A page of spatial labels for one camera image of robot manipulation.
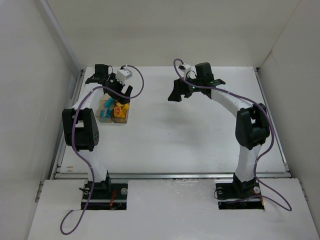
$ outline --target white wall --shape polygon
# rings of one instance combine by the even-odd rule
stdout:
[[[26,237],[71,71],[32,0],[0,0],[0,239]]]
[[[48,0],[82,66],[260,67],[299,0]]]
[[[320,1],[301,0],[259,70],[292,176],[320,231]]]

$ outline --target white table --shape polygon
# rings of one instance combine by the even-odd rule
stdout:
[[[213,179],[130,180],[127,210],[88,210],[78,229],[63,236],[61,220],[80,209],[84,180],[46,180],[28,240],[318,240],[299,181],[264,182],[288,199],[292,212],[268,200],[265,210],[219,210]],[[261,191],[281,201],[264,186]],[[80,214],[68,216],[64,231]]]
[[[98,158],[110,173],[233,173],[239,156],[234,116],[200,92],[182,102],[168,102],[173,81],[178,78],[173,67],[139,69],[145,88],[131,100],[128,123],[97,121],[100,139],[91,157]],[[264,102],[252,67],[213,67],[212,72],[235,93]],[[86,69],[83,84],[93,73],[94,67]],[[141,80],[135,70],[127,84],[133,86],[132,95],[139,91]],[[270,141],[269,137],[261,151]],[[87,170],[86,164],[67,146],[60,172]],[[257,171],[286,171],[277,143],[260,160]]]

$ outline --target table surface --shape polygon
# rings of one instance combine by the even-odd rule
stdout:
[[[46,180],[28,240],[318,240],[297,179],[264,179],[290,202],[293,211],[268,200],[265,210],[219,210],[214,180],[130,180],[127,210],[88,210],[77,230],[59,227],[69,210],[80,209],[84,180]],[[261,186],[263,195],[285,204]],[[77,223],[81,211],[64,222]]]
[[[182,102],[168,102],[177,75],[173,67],[139,67],[145,87],[131,100],[128,123],[100,123],[100,139],[93,152],[110,173],[233,173],[238,165],[239,144],[236,119],[217,102],[200,92]],[[214,77],[224,80],[235,93],[263,103],[253,67],[212,67]],[[94,73],[85,71],[84,82]],[[138,73],[127,84],[133,94],[141,87]],[[268,148],[269,137],[262,146]],[[87,173],[88,167],[67,146],[61,173]],[[274,145],[257,167],[260,173],[281,173],[285,167],[280,149]]]

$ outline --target purple cable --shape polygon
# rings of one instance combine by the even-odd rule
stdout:
[[[88,199],[87,199],[87,201],[86,201],[86,203],[85,203],[85,205],[84,205],[83,211],[82,211],[82,213],[81,213],[81,216],[79,217],[79,220],[78,220],[78,222],[76,223],[75,227],[74,227],[71,231],[69,231],[69,232],[64,232],[64,230],[63,230],[63,224],[64,224],[66,218],[67,218],[67,217],[69,216],[69,214],[71,214],[74,210],[69,211],[69,212],[64,216],[64,218],[62,219],[61,224],[60,224],[60,231],[61,231],[61,233],[62,233],[63,235],[70,235],[70,234],[72,234],[72,233],[77,229],[77,227],[79,226],[79,224],[80,224],[80,222],[81,222],[81,219],[83,218],[83,216],[84,216],[84,214],[85,214],[85,211],[86,211],[86,209],[87,209],[87,207],[88,207],[88,204],[89,204],[89,201],[90,201],[90,199],[91,199],[91,196],[92,196],[92,193],[93,193],[93,190],[94,190],[94,186],[95,186],[95,173],[94,173],[94,171],[93,171],[92,165],[90,164],[90,162],[89,162],[88,160],[86,160],[83,156],[80,155],[80,153],[79,153],[79,152],[77,151],[77,149],[76,149],[76,144],[75,144],[76,124],[77,124],[78,115],[79,115],[79,112],[80,112],[80,109],[81,109],[82,105],[85,103],[85,101],[88,99],[88,97],[89,97],[95,90],[97,90],[97,89],[106,89],[106,90],[108,90],[108,91],[110,91],[110,92],[112,92],[112,93],[114,93],[114,94],[116,94],[116,95],[118,95],[118,96],[120,96],[120,97],[122,97],[122,98],[124,98],[124,99],[134,99],[134,98],[138,97],[138,96],[141,94],[141,92],[143,91],[143,89],[144,89],[144,87],[145,87],[144,77],[143,77],[142,73],[140,72],[140,70],[139,70],[138,68],[136,68],[135,66],[132,66],[132,65],[123,65],[123,66],[121,66],[121,68],[122,68],[122,67],[130,67],[130,68],[133,68],[133,69],[135,69],[135,70],[140,74],[140,77],[141,77],[141,80],[142,80],[142,86],[141,86],[141,90],[140,90],[135,96],[124,96],[124,95],[119,94],[119,93],[117,93],[116,91],[114,91],[114,90],[112,90],[112,89],[110,89],[110,88],[108,88],[108,87],[106,87],[106,86],[96,86],[96,87],[94,87],[94,88],[83,98],[83,100],[80,102],[77,110],[75,111],[74,120],[73,120],[73,124],[72,124],[72,132],[71,132],[71,145],[72,145],[72,149],[73,149],[73,151],[75,152],[75,154],[76,154],[79,158],[81,158],[81,159],[88,165],[88,167],[90,168],[90,172],[91,172],[91,174],[92,174],[92,186],[91,186],[91,189],[90,189],[90,192],[89,192]]]
[[[188,84],[189,86],[192,86],[192,87],[195,87],[195,88],[198,88],[198,89],[211,89],[211,90],[218,90],[218,91],[221,91],[223,93],[226,93],[226,94],[229,94],[231,96],[234,96],[236,98],[239,98],[239,99],[243,99],[243,100],[246,100],[250,103],[252,103],[253,105],[255,105],[256,107],[259,108],[259,110],[263,113],[263,115],[265,116],[268,124],[269,124],[269,128],[270,128],[270,132],[271,132],[271,144],[270,146],[268,147],[267,150],[265,150],[263,153],[261,153],[255,160],[255,165],[254,165],[254,168],[253,168],[253,174],[254,174],[254,177],[255,179],[260,183],[262,184],[263,186],[267,187],[268,189],[272,190],[273,192],[275,192],[276,194],[278,194],[284,201],[285,203],[288,205],[288,208],[281,205],[280,203],[278,203],[277,201],[273,200],[272,198],[268,197],[268,196],[263,196],[263,195],[254,195],[254,196],[250,196],[250,197],[247,197],[247,198],[244,198],[244,199],[238,199],[238,200],[235,200],[235,201],[230,201],[229,203],[230,204],[235,204],[235,203],[239,203],[239,202],[243,202],[245,200],[249,200],[249,199],[254,199],[254,198],[265,198],[265,199],[268,199],[270,200],[271,202],[277,204],[278,206],[280,206],[281,208],[291,212],[292,211],[292,207],[290,205],[290,203],[287,201],[287,199],[281,195],[278,191],[276,191],[275,189],[273,189],[272,187],[268,186],[267,184],[265,184],[264,182],[262,182],[258,176],[257,176],[257,163],[258,161],[264,156],[266,155],[268,152],[270,152],[270,150],[272,149],[272,147],[274,146],[274,143],[275,143],[275,130],[274,130],[274,127],[272,125],[272,122],[268,116],[268,114],[264,111],[264,109],[255,101],[251,100],[250,98],[247,98],[245,96],[240,96],[238,94],[235,94],[235,93],[232,93],[232,92],[229,92],[227,90],[224,90],[224,89],[221,89],[221,88],[217,88],[217,87],[210,87],[210,86],[197,86],[197,85],[194,85],[188,81],[185,80],[185,78],[183,76],[181,76],[178,72],[178,69],[177,69],[177,66],[176,66],[176,61],[180,61],[182,64],[184,64],[184,61],[182,61],[180,58],[176,58],[174,61],[173,61],[173,67],[174,67],[174,70],[176,72],[176,74],[179,76],[180,80],[182,80],[183,82],[185,82],[186,84]]]

